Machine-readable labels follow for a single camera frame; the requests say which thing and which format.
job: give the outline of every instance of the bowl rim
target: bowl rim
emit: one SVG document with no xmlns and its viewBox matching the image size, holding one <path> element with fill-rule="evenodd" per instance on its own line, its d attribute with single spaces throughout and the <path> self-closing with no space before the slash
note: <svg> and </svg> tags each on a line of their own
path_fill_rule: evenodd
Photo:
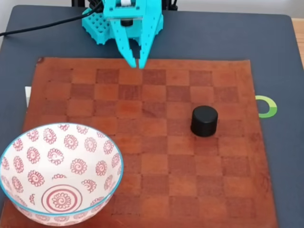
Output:
<svg viewBox="0 0 304 228">
<path fill-rule="evenodd" d="M 1 157 L 0 157 L 0 177 L 1 177 L 2 160 L 3 160 L 3 158 L 4 158 L 5 154 L 6 154 L 6 152 L 8 151 L 8 149 L 13 145 L 13 143 L 14 143 L 17 139 L 21 138 L 23 135 L 25 135 L 25 134 L 27 134 L 28 132 L 33 131 L 33 130 L 35 130 L 35 129 L 43 128 L 43 127 L 46 127 L 46 126 L 60 125 L 60 124 L 69 124 L 69 125 L 78 125 L 78 126 L 88 127 L 88 128 L 90 128 L 90 129 L 93 129 L 93 130 L 95 130 L 95 131 L 97 131 L 97 132 L 103 134 L 105 137 L 107 137 L 107 138 L 114 144 L 115 148 L 118 150 L 118 154 L 119 154 L 120 159 L 121 159 L 121 162 L 122 162 L 122 171 L 121 171 L 121 175 L 120 175 L 119 180 L 118 180 L 118 182 L 116 183 L 115 187 L 112 189 L 112 191 L 111 191 L 106 197 L 104 197 L 104 199 L 103 199 L 102 201 L 100 201 L 100 202 L 98 202 L 97 204 L 92 205 L 92 206 L 90 206 L 90 207 L 88 207 L 88 208 L 79 210 L 79 211 L 74 211 L 74 212 L 69 212 L 69 213 L 61 213 L 61 214 L 57 214 L 57 213 L 56 213 L 56 214 L 55 214 L 55 213 L 45 213 L 45 212 L 33 210 L 33 209 L 31 209 L 31 208 L 28 208 L 28 207 L 25 207 L 25 206 L 21 205 L 20 203 L 18 203 L 17 201 L 15 201 L 15 200 L 9 195 L 9 193 L 5 190 L 5 188 L 4 188 L 4 186 L 3 186 L 2 179 L 0 178 L 0 186 L 1 186 L 1 188 L 2 188 L 2 190 L 3 190 L 3 192 L 4 192 L 4 194 L 9 198 L 9 200 L 10 200 L 12 203 L 14 203 L 15 205 L 17 205 L 18 207 L 20 207 L 20 208 L 22 208 L 22 209 L 24 209 L 24 210 L 33 212 L 33 213 L 35 213 L 35 214 L 45 215 L 45 216 L 51 216 L 51 217 L 55 217 L 55 216 L 71 216 L 71 215 L 75 215 L 75 214 L 87 212 L 87 211 L 89 211 L 89 210 L 91 210 L 91 209 L 93 209 L 93 208 L 95 208 L 95 207 L 97 207 L 97 206 L 103 204 L 106 200 L 108 200 L 109 197 L 111 197 L 111 196 L 114 194 L 114 192 L 115 192 L 116 189 L 118 188 L 118 186 L 119 186 L 119 184 L 120 184 L 120 182 L 121 182 L 121 180 L 122 180 L 122 178 L 123 178 L 123 174 L 124 174 L 124 163 L 123 163 L 124 160 L 123 160 L 123 156 L 122 156 L 122 154 L 121 154 L 121 152 L 120 152 L 118 146 L 116 145 L 116 143 L 115 143 L 107 134 L 103 133 L 102 131 L 100 131 L 100 130 L 98 130 L 98 129 L 96 129 L 96 128 L 93 128 L 93 127 L 90 127 L 90 126 L 87 126 L 87 125 L 84 125 L 84 124 L 79 124 L 79 123 L 67 123 L 67 122 L 58 122 L 58 123 L 49 123 L 49 124 L 45 124 L 45 125 L 40 125 L 40 126 L 38 126 L 38 127 L 32 128 L 32 129 L 30 129 L 30 130 L 28 130 L 28 131 L 22 133 L 22 134 L 20 134 L 18 137 L 16 137 L 16 138 L 15 138 L 15 139 L 14 139 L 14 140 L 5 148 L 3 154 L 2 154 Z"/>
</svg>

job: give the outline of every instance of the dark gray table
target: dark gray table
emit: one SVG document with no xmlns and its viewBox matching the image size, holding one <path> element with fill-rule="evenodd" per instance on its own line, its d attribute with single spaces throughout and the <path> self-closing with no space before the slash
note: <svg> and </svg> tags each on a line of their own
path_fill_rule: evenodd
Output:
<svg viewBox="0 0 304 228">
<path fill-rule="evenodd" d="M 17 6 L 8 30 L 73 17 L 84 9 Z M 150 58 L 250 59 L 257 95 L 272 98 L 277 114 L 262 119 L 281 228 L 304 227 L 304 71 L 291 19 L 283 15 L 165 12 Z M 132 43 L 132 48 L 139 48 Z M 0 151 L 22 130 L 24 86 L 39 57 L 121 57 L 114 42 L 97 46 L 76 21 L 6 37 L 0 50 Z M 259 102 L 260 112 L 267 111 Z"/>
</svg>

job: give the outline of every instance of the bowl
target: bowl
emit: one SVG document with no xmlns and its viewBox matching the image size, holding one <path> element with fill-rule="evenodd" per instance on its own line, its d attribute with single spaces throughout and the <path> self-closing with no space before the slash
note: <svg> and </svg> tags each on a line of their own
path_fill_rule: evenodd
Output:
<svg viewBox="0 0 304 228">
<path fill-rule="evenodd" d="M 101 131 L 75 123 L 37 127 L 1 156 L 0 186 L 26 217 L 68 226 L 98 213 L 123 176 L 116 144 Z"/>
</svg>

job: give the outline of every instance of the turquoise robot gripper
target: turquoise robot gripper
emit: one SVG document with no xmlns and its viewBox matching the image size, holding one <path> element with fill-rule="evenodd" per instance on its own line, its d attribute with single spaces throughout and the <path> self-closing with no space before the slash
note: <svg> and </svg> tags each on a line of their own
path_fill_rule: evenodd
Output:
<svg viewBox="0 0 304 228">
<path fill-rule="evenodd" d="M 130 49 L 129 39 L 141 46 L 139 68 L 143 69 L 154 41 L 163 29 L 162 0 L 131 0 L 131 6 L 121 6 L 120 0 L 103 0 L 103 13 L 93 13 L 82 19 L 82 26 L 96 41 L 104 45 L 115 39 L 121 55 L 132 68 L 136 61 Z M 124 27 L 122 19 L 133 19 L 133 25 Z"/>
</svg>

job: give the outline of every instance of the chess piece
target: chess piece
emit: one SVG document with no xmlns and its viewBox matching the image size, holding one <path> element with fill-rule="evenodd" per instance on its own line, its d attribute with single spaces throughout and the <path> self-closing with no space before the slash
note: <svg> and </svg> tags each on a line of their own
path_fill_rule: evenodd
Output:
<svg viewBox="0 0 304 228">
<path fill-rule="evenodd" d="M 191 131 L 200 137 L 214 135 L 218 125 L 218 112 L 210 106 L 198 106 L 192 112 Z"/>
</svg>

